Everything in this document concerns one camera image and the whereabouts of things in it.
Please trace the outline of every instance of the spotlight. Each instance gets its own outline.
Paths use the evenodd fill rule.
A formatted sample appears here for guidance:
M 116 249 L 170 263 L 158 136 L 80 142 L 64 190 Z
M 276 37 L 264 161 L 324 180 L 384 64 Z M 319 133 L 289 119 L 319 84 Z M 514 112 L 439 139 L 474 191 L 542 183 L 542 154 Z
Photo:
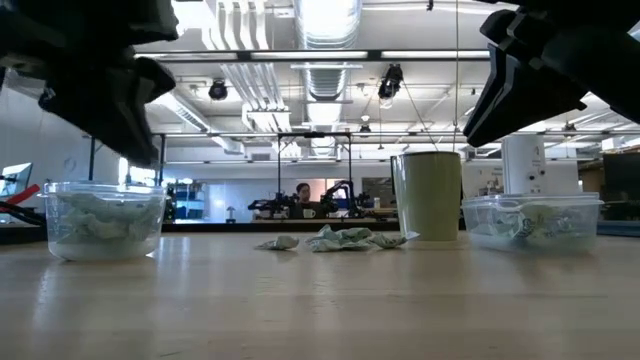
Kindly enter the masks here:
M 224 86 L 224 79 L 213 80 L 213 85 L 209 89 L 211 100 L 221 101 L 227 98 L 227 87 Z
M 400 64 L 389 65 L 389 70 L 382 78 L 382 84 L 378 89 L 378 97 L 380 102 L 388 109 L 393 104 L 393 97 L 400 91 L 400 83 L 404 81 L 404 75 Z

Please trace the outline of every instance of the cup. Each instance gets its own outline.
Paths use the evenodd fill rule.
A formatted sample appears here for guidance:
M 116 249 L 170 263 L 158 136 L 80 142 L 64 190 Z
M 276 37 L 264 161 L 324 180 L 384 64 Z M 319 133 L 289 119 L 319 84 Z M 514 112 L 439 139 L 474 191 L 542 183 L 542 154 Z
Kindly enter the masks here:
M 312 209 L 303 209 L 302 216 L 304 216 L 305 219 L 313 219 L 316 217 L 316 212 Z
M 462 170 L 455 152 L 418 152 L 391 159 L 400 230 L 417 240 L 456 241 Z

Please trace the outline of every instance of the man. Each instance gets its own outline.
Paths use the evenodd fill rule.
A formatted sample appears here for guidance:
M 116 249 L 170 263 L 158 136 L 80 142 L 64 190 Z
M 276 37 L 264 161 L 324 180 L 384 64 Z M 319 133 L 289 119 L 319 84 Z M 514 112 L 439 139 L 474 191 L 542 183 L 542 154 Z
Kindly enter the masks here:
M 318 202 L 311 201 L 311 186 L 307 183 L 300 183 L 296 186 L 296 192 L 300 200 L 291 209 L 289 209 L 289 218 L 291 219 L 324 219 L 326 217 L 322 205 Z M 315 216 L 311 217 L 310 214 L 315 212 Z

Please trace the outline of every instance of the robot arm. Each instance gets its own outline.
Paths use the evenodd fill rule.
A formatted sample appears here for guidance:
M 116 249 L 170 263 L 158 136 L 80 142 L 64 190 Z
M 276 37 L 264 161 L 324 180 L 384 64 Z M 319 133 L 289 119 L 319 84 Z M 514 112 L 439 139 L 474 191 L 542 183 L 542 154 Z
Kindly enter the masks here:
M 589 91 L 640 123 L 640 103 L 628 91 L 640 80 L 640 43 L 628 34 L 640 20 L 637 2 L 504 2 L 520 7 L 495 12 L 480 29 L 492 41 L 491 75 L 463 131 L 469 144 L 583 110 Z
M 320 203 L 325 208 L 326 213 L 332 213 L 338 211 L 338 205 L 333 201 L 333 195 L 338 191 L 344 191 L 345 198 L 347 200 L 347 208 L 349 210 L 349 217 L 361 217 L 362 210 L 356 204 L 356 196 L 353 192 L 353 182 L 349 180 L 340 180 L 332 187 L 327 189 L 325 194 L 320 199 Z
M 170 0 L 0 3 L 0 87 L 7 68 L 45 81 L 38 104 L 140 166 L 158 160 L 145 103 L 175 87 L 132 45 L 175 40 Z

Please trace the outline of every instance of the overhead beam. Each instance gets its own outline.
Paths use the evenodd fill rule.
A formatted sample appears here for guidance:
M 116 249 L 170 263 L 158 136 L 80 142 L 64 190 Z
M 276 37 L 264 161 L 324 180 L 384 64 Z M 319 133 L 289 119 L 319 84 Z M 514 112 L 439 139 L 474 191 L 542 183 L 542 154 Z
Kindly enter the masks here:
M 142 51 L 136 56 L 155 58 L 164 64 L 489 61 L 486 49 Z
M 614 136 L 614 135 L 640 135 L 640 130 L 544 130 L 544 131 L 516 131 L 515 135 L 544 135 L 544 136 Z M 278 137 L 302 137 L 302 138 L 318 138 L 318 137 L 334 137 L 334 136 L 353 136 L 353 137 L 429 137 L 429 136 L 453 136 L 453 131 L 383 131 L 383 132 L 285 132 L 285 133 L 252 133 L 252 132 L 209 132 L 209 133 L 166 133 L 167 138 L 202 138 L 202 137 L 221 137 L 221 138 L 278 138 Z

